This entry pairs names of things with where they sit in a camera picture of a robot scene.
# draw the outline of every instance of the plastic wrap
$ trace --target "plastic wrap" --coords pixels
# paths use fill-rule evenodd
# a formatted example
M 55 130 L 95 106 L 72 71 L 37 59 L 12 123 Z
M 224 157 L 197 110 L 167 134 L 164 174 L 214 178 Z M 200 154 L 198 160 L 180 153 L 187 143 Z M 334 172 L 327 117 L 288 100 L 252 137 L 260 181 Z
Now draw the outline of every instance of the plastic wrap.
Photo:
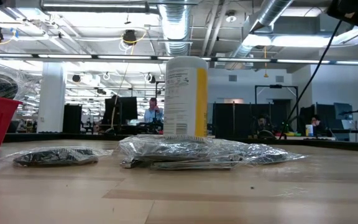
M 123 139 L 119 145 L 126 155 L 121 166 L 126 168 L 142 161 L 151 162 L 153 169 L 231 169 L 305 157 L 263 144 L 192 136 L 138 135 Z
M 35 92 L 40 77 L 29 80 L 24 72 L 0 66 L 0 97 L 21 100 L 26 94 Z
M 110 156 L 112 151 L 90 147 L 38 147 L 29 151 L 10 154 L 6 158 L 22 166 L 70 166 L 98 162 L 100 156 Z

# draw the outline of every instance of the plastic bag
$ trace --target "plastic bag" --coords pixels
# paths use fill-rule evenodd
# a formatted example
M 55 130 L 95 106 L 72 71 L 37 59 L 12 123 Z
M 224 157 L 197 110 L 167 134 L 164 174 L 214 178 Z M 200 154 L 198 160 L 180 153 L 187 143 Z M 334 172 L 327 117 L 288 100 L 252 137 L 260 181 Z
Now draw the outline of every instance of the plastic bag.
M 21 100 L 26 94 L 35 92 L 40 77 L 28 79 L 24 72 L 0 66 L 0 97 Z
M 126 158 L 122 167 L 151 162 L 153 169 L 231 169 L 237 165 L 257 166 L 306 156 L 264 144 L 245 144 L 193 136 L 138 135 L 119 143 Z
M 90 147 L 38 147 L 10 154 L 6 158 L 22 166 L 72 166 L 98 162 L 98 157 L 110 156 L 112 151 Z

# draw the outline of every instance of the pillar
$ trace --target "pillar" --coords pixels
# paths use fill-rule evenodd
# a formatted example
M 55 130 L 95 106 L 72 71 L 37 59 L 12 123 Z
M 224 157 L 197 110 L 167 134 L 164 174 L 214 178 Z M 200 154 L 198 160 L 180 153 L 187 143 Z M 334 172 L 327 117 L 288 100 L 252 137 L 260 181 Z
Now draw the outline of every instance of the pillar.
M 66 72 L 60 62 L 44 62 L 42 69 L 37 132 L 62 132 Z

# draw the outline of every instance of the ceiling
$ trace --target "ceiling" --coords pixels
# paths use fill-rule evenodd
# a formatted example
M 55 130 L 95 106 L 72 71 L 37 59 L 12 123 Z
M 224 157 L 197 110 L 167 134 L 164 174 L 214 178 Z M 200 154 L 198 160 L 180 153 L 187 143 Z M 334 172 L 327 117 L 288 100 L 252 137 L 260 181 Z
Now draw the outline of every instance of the ceiling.
M 69 1 L 59 0 L 53 2 L 95 2 L 95 1 Z M 99 2 L 119 2 L 122 1 L 99 1 Z M 190 55 L 200 56 L 203 42 L 207 33 L 208 21 L 211 20 L 211 10 L 214 6 L 213 0 L 197 1 L 198 4 L 191 8 L 191 37 L 189 43 Z M 324 23 L 329 25 L 327 16 L 320 14 L 327 8 L 330 1 L 317 0 L 295 0 L 291 6 L 282 14 L 275 24 L 277 32 L 291 32 L 291 34 L 305 34 L 308 30 L 321 31 L 324 34 Z M 215 25 L 218 20 L 218 7 Z M 228 22 L 223 20 L 218 32 L 218 41 L 213 46 L 212 55 L 229 54 L 235 50 L 243 41 L 242 27 L 247 16 L 252 15 L 260 9 L 262 1 L 231 1 L 227 10 L 234 10 L 236 20 Z M 0 8 L 0 27 L 4 35 L 4 41 L 8 42 L 13 36 L 12 30 L 16 31 L 16 38 L 9 43 L 0 45 L 0 53 L 30 53 L 30 54 L 108 54 L 108 55 L 166 55 L 163 30 L 161 28 L 160 16 L 156 14 L 142 13 L 96 13 L 96 12 L 42 12 L 34 7 L 27 8 Z M 133 48 L 123 49 L 121 36 L 125 30 L 135 30 L 138 41 Z M 352 29 L 348 24 L 344 25 L 342 33 Z M 251 54 L 255 58 L 296 58 L 296 59 L 317 59 L 321 56 L 319 47 L 283 47 L 265 46 L 254 47 Z M 334 46 L 327 55 L 328 59 L 333 60 L 358 60 L 357 44 L 338 44 Z M 124 88 L 135 88 L 136 91 L 121 90 L 122 96 L 138 96 L 142 100 L 145 96 L 150 97 L 155 94 L 152 91 L 155 84 L 145 81 L 147 74 L 154 75 L 158 80 L 163 81 L 165 73 L 164 63 L 108 63 L 108 62 L 65 62 L 68 73 L 67 101 L 86 102 L 91 105 L 93 110 L 96 107 L 89 98 L 103 101 L 103 97 L 114 94 L 117 90 L 109 91 L 107 95 L 100 95 L 96 90 L 76 89 L 76 87 L 90 87 L 99 85 L 102 87 L 119 87 L 122 77 Z M 17 61 L 0 60 L 0 65 L 22 70 L 29 76 L 39 76 L 42 74 L 42 62 L 39 61 Z M 278 68 L 291 70 L 293 65 L 268 64 L 268 68 Z M 264 68 L 263 63 L 255 63 L 253 69 Z M 72 81 L 73 75 L 81 75 L 80 83 Z

